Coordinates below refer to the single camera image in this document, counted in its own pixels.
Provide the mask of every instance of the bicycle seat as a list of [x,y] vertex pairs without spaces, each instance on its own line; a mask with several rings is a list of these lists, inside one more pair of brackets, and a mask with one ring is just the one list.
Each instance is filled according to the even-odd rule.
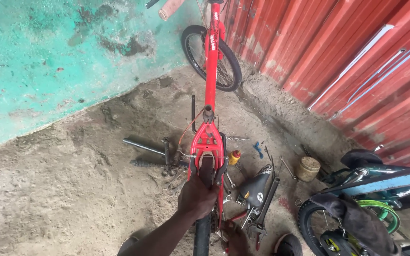
[[259,207],[262,205],[265,199],[265,183],[272,171],[273,167],[271,165],[265,165],[253,178],[240,185],[240,194],[251,206]]
[[372,164],[383,164],[382,159],[376,153],[367,149],[352,149],[340,161],[350,169],[355,169],[362,162],[361,160]]

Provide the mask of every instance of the hand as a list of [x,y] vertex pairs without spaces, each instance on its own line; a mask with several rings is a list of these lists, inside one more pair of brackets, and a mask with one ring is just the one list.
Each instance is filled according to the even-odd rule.
[[197,175],[192,175],[185,183],[178,197],[178,211],[190,213],[196,219],[207,216],[218,199],[219,186],[213,184],[207,189]]
[[227,234],[229,240],[229,256],[250,255],[248,240],[241,227],[232,221],[226,221],[222,231]]

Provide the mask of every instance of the turquoise wall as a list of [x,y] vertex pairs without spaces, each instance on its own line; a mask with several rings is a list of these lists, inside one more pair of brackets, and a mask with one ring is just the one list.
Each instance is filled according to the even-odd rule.
[[146,1],[0,0],[0,143],[185,65],[196,1],[168,21]]

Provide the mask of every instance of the red bicycle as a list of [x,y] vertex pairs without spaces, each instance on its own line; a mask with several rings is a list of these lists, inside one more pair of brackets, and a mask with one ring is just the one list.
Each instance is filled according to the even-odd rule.
[[[150,8],[157,1],[159,0],[151,0],[145,6]],[[167,0],[159,10],[159,16],[167,20],[183,2],[184,0]],[[223,0],[208,0],[211,4],[209,28],[192,25],[183,31],[181,37],[181,45],[186,57],[197,73],[206,79],[205,105],[195,115],[195,96],[192,96],[192,121],[183,132],[184,135],[192,126],[192,131],[196,133],[191,144],[191,153],[188,155],[190,157],[188,179],[191,175],[198,175],[206,187],[211,188],[214,183],[220,187],[213,211],[205,218],[196,221],[194,256],[208,256],[210,233],[219,231],[222,219],[223,174],[227,170],[229,158],[226,155],[225,135],[220,133],[214,124],[216,88],[234,91],[242,81],[238,61],[224,42],[225,27],[219,20],[220,4],[223,2]],[[195,122],[201,114],[203,122],[196,131]]]

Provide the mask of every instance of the red corrugated metal wall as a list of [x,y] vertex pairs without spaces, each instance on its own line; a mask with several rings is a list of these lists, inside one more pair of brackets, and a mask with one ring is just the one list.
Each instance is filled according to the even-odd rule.
[[228,0],[227,44],[384,161],[410,166],[410,0]]

